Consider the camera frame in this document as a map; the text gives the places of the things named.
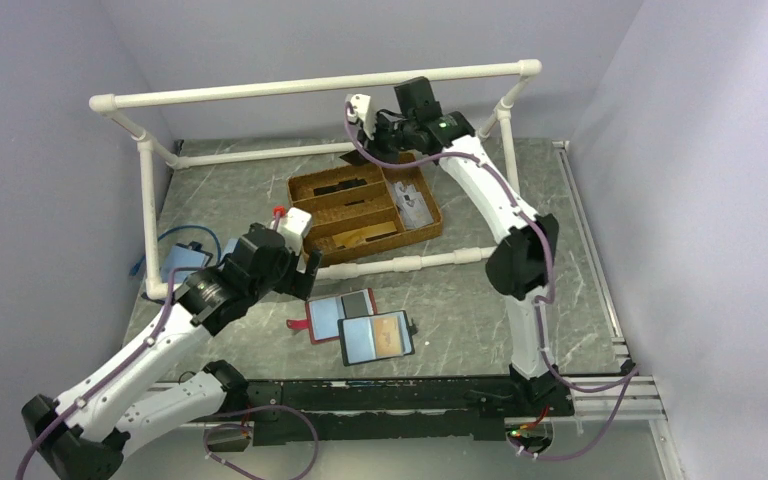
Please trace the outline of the black credit card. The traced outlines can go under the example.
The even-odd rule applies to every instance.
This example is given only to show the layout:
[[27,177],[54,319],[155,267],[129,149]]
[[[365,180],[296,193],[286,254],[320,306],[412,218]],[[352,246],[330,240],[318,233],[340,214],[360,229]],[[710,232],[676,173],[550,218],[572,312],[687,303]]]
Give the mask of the black credit card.
[[369,157],[370,155],[365,151],[353,150],[340,155],[339,159],[349,165],[362,167],[365,165],[373,164],[373,161],[370,161]]

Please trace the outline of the gold credit card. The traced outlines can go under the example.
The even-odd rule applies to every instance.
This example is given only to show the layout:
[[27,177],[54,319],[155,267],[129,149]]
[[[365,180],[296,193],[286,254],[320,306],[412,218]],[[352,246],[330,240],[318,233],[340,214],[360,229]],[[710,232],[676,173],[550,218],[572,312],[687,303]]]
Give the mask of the gold credit card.
[[402,353],[400,319],[397,316],[381,316],[372,320],[375,352],[378,356]]

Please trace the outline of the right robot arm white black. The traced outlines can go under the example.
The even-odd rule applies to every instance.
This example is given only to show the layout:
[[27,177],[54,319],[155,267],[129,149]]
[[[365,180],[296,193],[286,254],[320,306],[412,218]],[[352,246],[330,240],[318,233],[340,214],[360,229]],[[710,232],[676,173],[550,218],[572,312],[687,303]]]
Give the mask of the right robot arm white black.
[[557,219],[531,207],[499,171],[476,130],[459,111],[444,112],[431,82],[416,77],[394,88],[396,113],[372,106],[367,95],[346,99],[347,125],[365,160],[389,169],[403,168],[403,152],[422,154],[464,191],[496,243],[485,263],[492,287],[504,298],[511,330],[511,401],[534,415],[545,407],[557,382],[546,350],[539,303],[553,292],[553,262],[559,235]]

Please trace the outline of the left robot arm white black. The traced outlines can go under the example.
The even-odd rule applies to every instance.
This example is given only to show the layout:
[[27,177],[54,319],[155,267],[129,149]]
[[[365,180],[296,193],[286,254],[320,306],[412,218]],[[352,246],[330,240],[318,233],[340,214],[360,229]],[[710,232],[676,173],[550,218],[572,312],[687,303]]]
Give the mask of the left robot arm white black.
[[21,415],[32,444],[16,478],[39,454],[61,479],[108,479],[136,450],[190,420],[239,417],[249,403],[249,383],[223,360],[164,393],[144,394],[268,293],[308,299],[322,259],[313,253],[305,269],[298,268],[310,229],[310,221],[289,216],[270,227],[252,224],[217,265],[187,268],[155,319],[98,370],[54,398],[29,400]]

